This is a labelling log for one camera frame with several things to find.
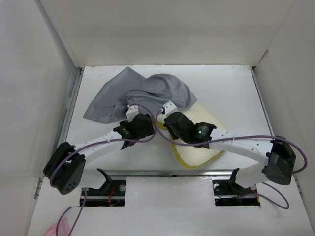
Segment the grey fabric pillowcase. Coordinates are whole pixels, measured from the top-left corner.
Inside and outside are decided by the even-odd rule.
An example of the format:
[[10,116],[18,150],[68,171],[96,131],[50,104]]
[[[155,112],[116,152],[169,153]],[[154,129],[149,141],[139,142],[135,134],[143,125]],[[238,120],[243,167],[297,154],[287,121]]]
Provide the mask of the grey fabric pillowcase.
[[197,98],[188,86],[171,74],[143,77],[126,67],[106,82],[92,100],[83,118],[98,123],[113,123],[126,119],[128,105],[140,104],[154,115],[168,101],[178,110],[190,108]]

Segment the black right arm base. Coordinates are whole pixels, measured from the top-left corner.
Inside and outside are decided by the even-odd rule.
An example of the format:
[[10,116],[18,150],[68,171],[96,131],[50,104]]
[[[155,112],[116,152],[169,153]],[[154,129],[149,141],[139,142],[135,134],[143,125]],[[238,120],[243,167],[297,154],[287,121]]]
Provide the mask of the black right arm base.
[[213,178],[214,201],[217,207],[260,206],[257,190],[243,188],[235,183],[239,168],[233,170],[229,179]]

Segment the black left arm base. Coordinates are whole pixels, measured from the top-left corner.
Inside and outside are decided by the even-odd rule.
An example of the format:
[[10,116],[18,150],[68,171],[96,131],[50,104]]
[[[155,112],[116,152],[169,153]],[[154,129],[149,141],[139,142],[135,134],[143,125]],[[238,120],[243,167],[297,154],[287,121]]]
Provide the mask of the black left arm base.
[[85,170],[79,187],[80,206],[123,207],[125,205],[126,178],[111,177],[103,169]]

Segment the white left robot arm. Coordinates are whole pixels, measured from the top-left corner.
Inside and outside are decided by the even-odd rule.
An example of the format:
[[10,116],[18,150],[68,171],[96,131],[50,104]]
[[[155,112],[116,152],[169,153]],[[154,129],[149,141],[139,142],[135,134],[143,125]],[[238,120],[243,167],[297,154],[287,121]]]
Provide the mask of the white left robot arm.
[[144,143],[153,138],[154,127],[149,115],[137,114],[132,121],[122,121],[109,133],[82,144],[61,143],[43,172],[50,185],[66,195],[75,188],[94,189],[105,195],[111,187],[110,176],[101,168],[88,170],[85,166],[112,152]]

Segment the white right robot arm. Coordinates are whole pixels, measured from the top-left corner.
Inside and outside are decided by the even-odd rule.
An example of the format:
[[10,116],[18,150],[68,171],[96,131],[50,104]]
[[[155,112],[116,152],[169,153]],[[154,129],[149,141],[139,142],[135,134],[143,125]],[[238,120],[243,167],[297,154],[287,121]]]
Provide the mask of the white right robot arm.
[[228,181],[228,188],[238,194],[258,183],[271,181],[279,185],[290,185],[296,155],[285,138],[243,138],[217,126],[193,123],[181,112],[166,114],[164,126],[173,140],[187,147],[228,151],[256,163],[246,168],[236,168]]

